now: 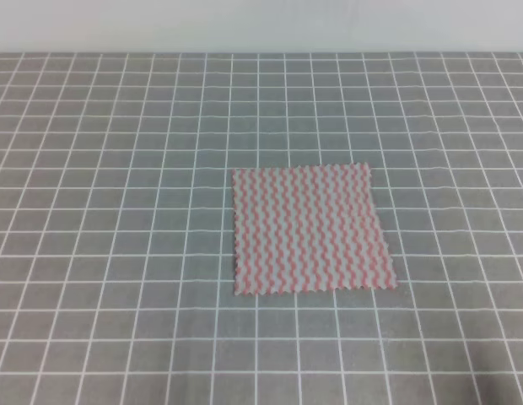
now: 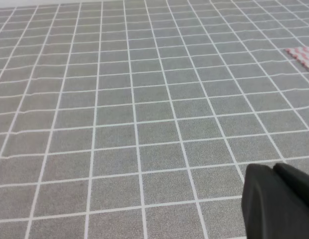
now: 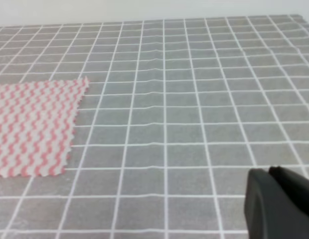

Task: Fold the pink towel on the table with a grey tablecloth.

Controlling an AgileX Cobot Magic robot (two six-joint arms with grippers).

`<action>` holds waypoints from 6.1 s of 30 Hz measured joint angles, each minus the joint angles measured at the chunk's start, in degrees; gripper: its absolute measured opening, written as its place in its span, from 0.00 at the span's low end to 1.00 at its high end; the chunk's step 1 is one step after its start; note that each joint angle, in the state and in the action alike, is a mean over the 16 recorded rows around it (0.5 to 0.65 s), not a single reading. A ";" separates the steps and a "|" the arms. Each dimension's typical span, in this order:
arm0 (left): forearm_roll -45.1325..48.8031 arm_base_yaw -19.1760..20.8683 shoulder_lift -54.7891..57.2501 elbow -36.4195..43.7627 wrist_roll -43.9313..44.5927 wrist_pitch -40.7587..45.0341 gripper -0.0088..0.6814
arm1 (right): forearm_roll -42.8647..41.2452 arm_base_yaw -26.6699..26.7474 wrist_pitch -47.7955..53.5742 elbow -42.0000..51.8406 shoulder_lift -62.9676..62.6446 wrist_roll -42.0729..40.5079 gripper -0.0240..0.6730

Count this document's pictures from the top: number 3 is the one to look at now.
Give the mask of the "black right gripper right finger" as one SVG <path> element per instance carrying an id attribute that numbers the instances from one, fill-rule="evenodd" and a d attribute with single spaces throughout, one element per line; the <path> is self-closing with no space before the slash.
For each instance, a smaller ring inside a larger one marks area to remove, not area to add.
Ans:
<path id="1" fill-rule="evenodd" d="M 309 186 L 309 179 L 303 177 L 300 174 L 295 173 L 287 168 L 280 166 L 272 166 L 269 168 L 269 174 L 281 185 L 281 186 Z"/>

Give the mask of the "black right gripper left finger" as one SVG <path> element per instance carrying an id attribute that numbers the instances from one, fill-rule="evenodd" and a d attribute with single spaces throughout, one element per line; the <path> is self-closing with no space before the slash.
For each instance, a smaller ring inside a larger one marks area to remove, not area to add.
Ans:
<path id="1" fill-rule="evenodd" d="M 309 186 L 281 186 L 269 170 L 251 169 L 244 214 L 251 239 L 309 239 Z"/>

